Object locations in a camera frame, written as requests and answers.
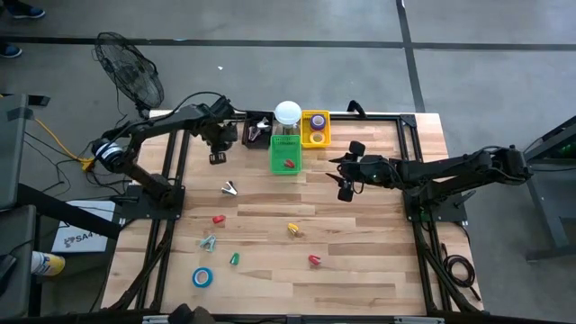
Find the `wooden tabletop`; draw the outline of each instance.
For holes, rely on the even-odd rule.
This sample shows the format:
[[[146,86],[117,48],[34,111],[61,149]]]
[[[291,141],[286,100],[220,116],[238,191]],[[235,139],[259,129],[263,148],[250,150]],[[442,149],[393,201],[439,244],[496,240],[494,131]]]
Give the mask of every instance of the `wooden tabletop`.
[[[438,114],[416,117],[424,160],[447,158]],[[331,127],[330,147],[305,149],[298,175],[272,175],[267,151],[248,150],[239,142],[227,152],[227,163],[211,166],[206,144],[191,140],[184,174],[185,211],[175,227],[162,311],[171,312],[185,302],[192,309],[203,306],[212,313],[425,314],[414,237],[405,221],[401,192],[367,186],[352,202],[341,202],[338,186],[324,175],[337,173],[328,160],[343,156],[351,140],[363,142],[366,153],[400,158],[395,125],[333,121]],[[147,140],[139,164],[160,173],[166,145],[167,135]],[[229,180],[238,189],[236,197],[221,193]],[[221,214],[227,217],[225,226],[216,227],[212,217]],[[289,233],[289,222],[300,227],[302,237]],[[136,220],[121,233],[103,307],[116,302],[140,271],[149,227],[149,220]],[[217,238],[213,253],[198,247],[211,234]],[[460,228],[438,223],[438,236],[449,254],[472,262]],[[236,266],[229,264],[235,252],[240,254]],[[321,257],[321,266],[309,264],[310,254]],[[192,273],[200,266],[213,271],[208,288],[192,284]],[[156,272],[151,278],[147,305]],[[440,305],[436,276],[431,275],[431,280]],[[462,292],[482,307],[469,290]]]

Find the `blue tape roll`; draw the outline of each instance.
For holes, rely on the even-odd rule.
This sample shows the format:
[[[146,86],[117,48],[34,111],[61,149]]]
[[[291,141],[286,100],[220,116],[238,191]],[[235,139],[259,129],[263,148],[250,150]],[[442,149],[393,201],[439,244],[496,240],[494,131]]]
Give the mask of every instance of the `blue tape roll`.
[[[201,274],[206,274],[206,281],[201,283],[198,281],[198,277]],[[206,288],[208,287],[211,283],[212,283],[212,271],[207,268],[207,267],[199,267],[198,269],[196,269],[196,271],[194,271],[194,273],[192,274],[192,282],[194,283],[194,285],[198,288]]]

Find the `white lid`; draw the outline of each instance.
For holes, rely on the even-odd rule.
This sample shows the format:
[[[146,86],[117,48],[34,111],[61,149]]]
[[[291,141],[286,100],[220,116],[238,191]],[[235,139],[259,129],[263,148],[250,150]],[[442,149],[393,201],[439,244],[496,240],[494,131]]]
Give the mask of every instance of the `white lid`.
[[[282,125],[292,126],[302,117],[302,108],[295,102],[281,102],[274,109],[274,117]]]

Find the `yellow container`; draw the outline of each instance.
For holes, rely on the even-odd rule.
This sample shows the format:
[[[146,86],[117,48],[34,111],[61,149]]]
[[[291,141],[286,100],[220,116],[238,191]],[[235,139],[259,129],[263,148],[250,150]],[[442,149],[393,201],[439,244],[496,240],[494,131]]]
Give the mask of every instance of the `yellow container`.
[[[326,125],[323,130],[313,130],[310,123],[314,115],[322,115],[326,120]],[[317,142],[312,139],[312,133],[320,133],[323,135],[323,141]],[[330,112],[329,111],[302,111],[302,118],[300,121],[300,141],[302,147],[306,149],[326,148],[330,145]]]

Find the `fan grille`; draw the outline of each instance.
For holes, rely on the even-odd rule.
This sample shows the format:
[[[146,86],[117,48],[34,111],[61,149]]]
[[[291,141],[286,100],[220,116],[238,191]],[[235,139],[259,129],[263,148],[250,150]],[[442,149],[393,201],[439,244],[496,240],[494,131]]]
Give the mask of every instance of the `fan grille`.
[[[94,48],[108,77],[137,106],[152,109],[162,104],[164,88],[156,67],[128,40],[115,32],[101,32]]]

